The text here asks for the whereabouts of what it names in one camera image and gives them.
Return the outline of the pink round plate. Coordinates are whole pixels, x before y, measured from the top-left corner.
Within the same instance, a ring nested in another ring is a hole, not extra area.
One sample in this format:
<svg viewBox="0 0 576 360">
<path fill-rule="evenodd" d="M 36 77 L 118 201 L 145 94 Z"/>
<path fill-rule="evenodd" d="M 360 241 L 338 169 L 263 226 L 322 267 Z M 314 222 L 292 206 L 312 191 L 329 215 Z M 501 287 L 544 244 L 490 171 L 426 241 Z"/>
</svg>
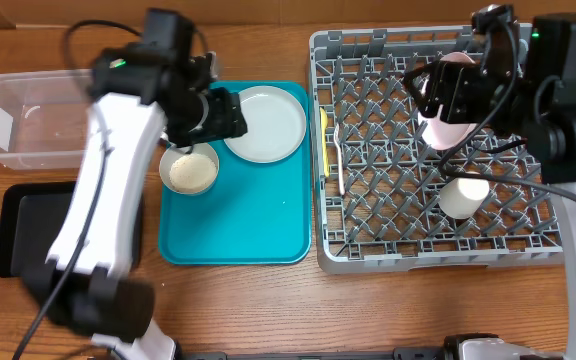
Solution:
<svg viewBox="0 0 576 360">
<path fill-rule="evenodd" d="M 434 150 L 447 150 L 458 145 L 476 128 L 476 124 L 448 124 L 438 116 L 427 118 L 421 113 L 417 115 L 417 123 L 425 126 L 421 138 Z"/>
</svg>

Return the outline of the yellow plastic spoon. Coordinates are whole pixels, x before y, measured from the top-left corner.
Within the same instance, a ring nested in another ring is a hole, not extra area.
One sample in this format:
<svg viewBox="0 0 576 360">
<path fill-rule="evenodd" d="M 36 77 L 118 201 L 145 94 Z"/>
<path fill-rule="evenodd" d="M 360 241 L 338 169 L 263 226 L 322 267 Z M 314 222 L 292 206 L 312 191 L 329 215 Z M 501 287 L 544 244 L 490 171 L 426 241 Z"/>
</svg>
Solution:
<svg viewBox="0 0 576 360">
<path fill-rule="evenodd" d="M 326 129 L 328 125 L 328 115 L 323 107 L 319 108 L 320 115 L 320 126 L 321 126 L 321 149 L 322 149 L 322 161 L 324 176 L 328 178 L 330 176 L 330 166 L 329 158 L 327 154 L 327 141 L 326 141 Z"/>
</svg>

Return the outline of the pink plastic fork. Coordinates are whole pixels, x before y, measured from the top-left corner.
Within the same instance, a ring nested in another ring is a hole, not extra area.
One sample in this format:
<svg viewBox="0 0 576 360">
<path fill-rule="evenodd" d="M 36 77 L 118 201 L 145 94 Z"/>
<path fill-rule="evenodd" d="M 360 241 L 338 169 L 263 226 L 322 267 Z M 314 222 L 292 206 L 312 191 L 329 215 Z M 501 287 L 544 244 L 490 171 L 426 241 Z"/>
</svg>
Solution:
<svg viewBox="0 0 576 360">
<path fill-rule="evenodd" d="M 336 124 L 333 133 L 333 143 L 336 149 L 336 158 L 337 158 L 337 168 L 338 168 L 338 189 L 340 196 L 345 195 L 345 183 L 343 177 L 343 151 L 341 147 L 341 140 L 340 136 L 342 135 L 342 131 L 340 130 L 340 124 Z"/>
</svg>

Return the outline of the grey round plate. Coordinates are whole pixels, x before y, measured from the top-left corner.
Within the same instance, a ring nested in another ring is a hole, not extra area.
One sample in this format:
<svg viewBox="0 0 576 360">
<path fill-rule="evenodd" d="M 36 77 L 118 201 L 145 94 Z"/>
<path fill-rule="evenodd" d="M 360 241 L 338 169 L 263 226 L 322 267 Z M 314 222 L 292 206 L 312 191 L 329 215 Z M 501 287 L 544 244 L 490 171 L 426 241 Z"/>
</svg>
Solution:
<svg viewBox="0 0 576 360">
<path fill-rule="evenodd" d="M 247 132 L 225 140 L 240 158 L 272 163 L 291 155 L 306 133 L 306 114 L 289 92 L 274 86 L 253 86 L 239 92 Z"/>
</svg>

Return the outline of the white paper cup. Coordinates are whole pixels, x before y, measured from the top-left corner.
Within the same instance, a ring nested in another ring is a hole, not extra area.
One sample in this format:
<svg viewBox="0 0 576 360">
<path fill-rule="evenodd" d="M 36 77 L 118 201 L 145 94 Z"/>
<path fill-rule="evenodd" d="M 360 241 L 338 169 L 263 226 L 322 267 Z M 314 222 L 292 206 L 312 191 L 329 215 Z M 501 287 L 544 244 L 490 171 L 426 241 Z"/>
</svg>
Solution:
<svg viewBox="0 0 576 360">
<path fill-rule="evenodd" d="M 487 198 L 490 185 L 487 180 L 456 178 L 440 190 L 439 207 L 453 219 L 472 217 Z"/>
</svg>

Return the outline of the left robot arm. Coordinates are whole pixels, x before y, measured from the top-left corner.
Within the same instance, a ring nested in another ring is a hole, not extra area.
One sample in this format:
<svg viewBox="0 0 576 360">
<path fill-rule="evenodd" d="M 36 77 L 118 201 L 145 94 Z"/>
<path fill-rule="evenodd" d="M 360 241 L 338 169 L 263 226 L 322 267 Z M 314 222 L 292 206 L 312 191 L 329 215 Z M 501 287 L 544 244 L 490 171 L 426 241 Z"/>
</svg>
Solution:
<svg viewBox="0 0 576 360">
<path fill-rule="evenodd" d="M 86 149 L 64 223 L 25 288 L 50 320 L 120 359 L 178 359 L 153 317 L 155 292 L 134 281 L 135 225 L 145 176 L 161 140 L 192 152 L 247 131 L 239 97 L 216 85 L 216 56 L 192 54 L 195 24 L 151 8 L 133 42 L 104 49 L 89 77 Z"/>
</svg>

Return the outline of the grey bowl of rice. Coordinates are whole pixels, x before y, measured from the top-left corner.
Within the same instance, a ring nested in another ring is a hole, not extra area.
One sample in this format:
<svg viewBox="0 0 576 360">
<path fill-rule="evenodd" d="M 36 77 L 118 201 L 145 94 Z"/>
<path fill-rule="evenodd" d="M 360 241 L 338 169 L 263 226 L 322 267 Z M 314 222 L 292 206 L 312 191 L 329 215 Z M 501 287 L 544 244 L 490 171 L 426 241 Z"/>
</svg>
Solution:
<svg viewBox="0 0 576 360">
<path fill-rule="evenodd" d="M 217 179 L 219 158 L 209 144 L 192 148 L 169 147 L 159 163 L 163 184 L 182 195 L 199 195 L 208 191 Z"/>
</svg>

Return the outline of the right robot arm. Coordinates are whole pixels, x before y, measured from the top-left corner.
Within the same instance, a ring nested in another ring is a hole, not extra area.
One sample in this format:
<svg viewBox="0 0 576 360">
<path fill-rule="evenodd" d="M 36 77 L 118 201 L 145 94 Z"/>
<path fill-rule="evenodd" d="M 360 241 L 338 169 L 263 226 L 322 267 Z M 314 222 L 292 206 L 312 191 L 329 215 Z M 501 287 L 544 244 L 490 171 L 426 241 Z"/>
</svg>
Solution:
<svg viewBox="0 0 576 360">
<path fill-rule="evenodd" d="M 540 164 L 536 189 L 550 195 L 562 236 L 569 325 L 565 357 L 576 359 L 576 13 L 533 19 L 528 51 L 519 51 L 511 5 L 475 12 L 484 39 L 476 64 L 437 60 L 403 79 L 419 113 L 520 136 Z"/>
</svg>

